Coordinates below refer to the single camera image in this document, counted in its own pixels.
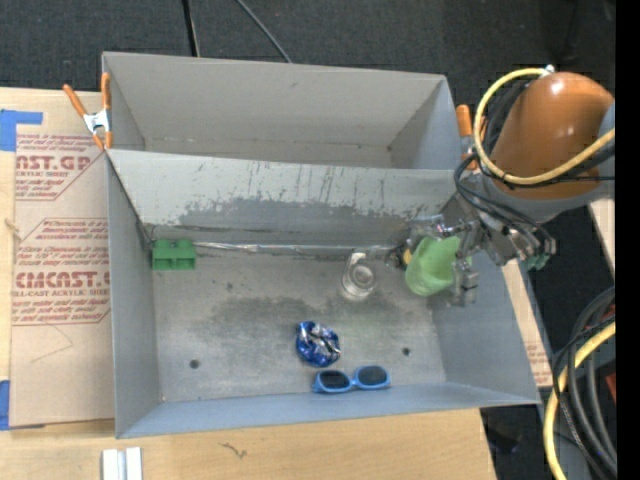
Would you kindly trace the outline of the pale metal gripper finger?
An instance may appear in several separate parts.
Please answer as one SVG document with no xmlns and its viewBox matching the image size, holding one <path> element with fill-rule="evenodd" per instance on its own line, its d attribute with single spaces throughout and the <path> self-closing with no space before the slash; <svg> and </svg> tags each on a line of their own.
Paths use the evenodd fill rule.
<svg viewBox="0 0 640 480">
<path fill-rule="evenodd" d="M 479 285 L 479 272 L 472 267 L 469 260 L 458 258 L 452 264 L 452 273 L 450 303 L 459 307 L 474 304 Z"/>
<path fill-rule="evenodd" d="M 479 245 L 479 221 L 477 219 L 458 219 L 453 224 L 447 224 L 443 216 L 432 216 L 409 223 L 409 235 L 406 245 L 415 249 L 424 238 L 442 241 L 447 238 L 460 239 L 462 249 L 474 249 Z"/>
</svg>

